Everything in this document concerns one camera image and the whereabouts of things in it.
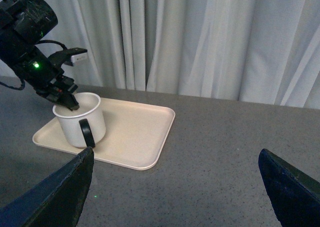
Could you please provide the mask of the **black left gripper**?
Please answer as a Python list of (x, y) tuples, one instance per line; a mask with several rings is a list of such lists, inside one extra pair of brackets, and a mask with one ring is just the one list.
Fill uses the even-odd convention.
[(31, 52), (24, 54), (12, 69), (20, 79), (29, 83), (39, 96), (74, 111), (80, 107), (74, 96), (78, 86), (72, 78), (64, 75), (62, 64), (77, 53), (77, 48), (70, 48), (46, 57), (34, 47)]

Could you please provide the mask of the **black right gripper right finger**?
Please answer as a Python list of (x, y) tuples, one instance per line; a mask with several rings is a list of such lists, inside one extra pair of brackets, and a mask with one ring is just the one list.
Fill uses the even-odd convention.
[(283, 227), (320, 225), (320, 183), (267, 149), (259, 171), (276, 218)]

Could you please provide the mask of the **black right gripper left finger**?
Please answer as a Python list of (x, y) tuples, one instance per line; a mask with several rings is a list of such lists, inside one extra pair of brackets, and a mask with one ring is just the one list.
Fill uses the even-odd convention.
[(93, 174), (94, 151), (85, 148), (56, 172), (0, 210), (2, 227), (75, 227)]

